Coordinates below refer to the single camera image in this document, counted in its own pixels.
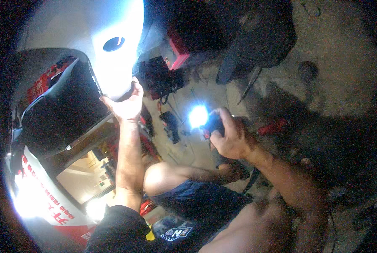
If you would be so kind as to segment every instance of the wire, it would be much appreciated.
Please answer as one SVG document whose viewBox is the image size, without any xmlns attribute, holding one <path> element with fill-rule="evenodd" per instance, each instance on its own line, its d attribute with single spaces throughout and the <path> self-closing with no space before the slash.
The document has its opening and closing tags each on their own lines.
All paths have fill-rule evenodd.
<svg viewBox="0 0 377 253">
<path fill-rule="evenodd" d="M 331 210 L 329 210 L 329 215 L 331 216 L 333 231 L 335 233 L 335 238 L 333 239 L 333 246 L 332 246 L 332 250 L 331 250 L 331 253 L 333 253 L 333 251 L 335 250 L 336 241 L 338 240 L 338 231 L 336 230 L 335 221 L 333 220 L 333 215 L 332 215 Z"/>
</svg>

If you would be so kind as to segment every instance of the sleeve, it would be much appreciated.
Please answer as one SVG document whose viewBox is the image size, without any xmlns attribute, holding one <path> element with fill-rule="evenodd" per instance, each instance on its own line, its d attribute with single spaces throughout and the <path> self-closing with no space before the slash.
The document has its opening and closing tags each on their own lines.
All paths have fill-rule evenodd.
<svg viewBox="0 0 377 253">
<path fill-rule="evenodd" d="M 85 252 L 139 252 L 148 245 L 150 228 L 126 206 L 106 206 L 104 218 L 87 242 Z"/>
</svg>

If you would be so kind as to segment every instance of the bright light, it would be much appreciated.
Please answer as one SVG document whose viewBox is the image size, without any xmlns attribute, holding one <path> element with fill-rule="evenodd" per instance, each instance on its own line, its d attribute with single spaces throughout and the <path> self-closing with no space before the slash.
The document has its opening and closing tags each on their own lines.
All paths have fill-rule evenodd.
<svg viewBox="0 0 377 253">
<path fill-rule="evenodd" d="M 197 105 L 189 114 L 191 129 L 205 125 L 208 120 L 208 112 L 204 105 Z"/>
<path fill-rule="evenodd" d="M 15 175 L 14 181 L 19 189 L 13 199 L 14 207 L 22 218 L 42 217 L 46 214 L 46 201 L 34 178 Z"/>
<path fill-rule="evenodd" d="M 86 206 L 86 213 L 93 220 L 101 221 L 104 218 L 105 205 L 103 197 L 90 200 Z"/>
</svg>

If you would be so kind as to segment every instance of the gloveless hand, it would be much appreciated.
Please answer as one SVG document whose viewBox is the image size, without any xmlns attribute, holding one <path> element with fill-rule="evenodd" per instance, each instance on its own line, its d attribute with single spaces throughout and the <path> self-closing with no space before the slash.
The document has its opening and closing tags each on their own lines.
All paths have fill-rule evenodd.
<svg viewBox="0 0 377 253">
<path fill-rule="evenodd" d="M 231 159 L 247 158 L 256 140 L 246 130 L 240 120 L 235 120 L 226 108 L 218 108 L 211 113 L 218 114 L 225 128 L 225 136 L 213 131 L 210 140 L 218 153 Z"/>
<path fill-rule="evenodd" d="M 114 114 L 115 118 L 121 121 L 137 122 L 142 109 L 142 98 L 144 90 L 136 77 L 132 78 L 133 91 L 129 99 L 122 102 L 114 102 L 106 96 L 101 96 L 100 100 Z"/>
</svg>

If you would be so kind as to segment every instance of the shirt logo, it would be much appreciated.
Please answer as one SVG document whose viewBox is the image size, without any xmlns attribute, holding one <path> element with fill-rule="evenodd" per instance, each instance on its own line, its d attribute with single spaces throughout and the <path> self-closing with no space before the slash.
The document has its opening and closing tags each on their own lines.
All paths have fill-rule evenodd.
<svg viewBox="0 0 377 253">
<path fill-rule="evenodd" d="M 173 229 L 169 229 L 166 231 L 165 235 L 169 236 L 173 234 Z"/>
<path fill-rule="evenodd" d="M 174 227 L 167 230 L 165 234 L 161 234 L 161 238 L 169 242 L 177 240 L 180 237 L 186 238 L 192 229 L 192 227 Z"/>
</svg>

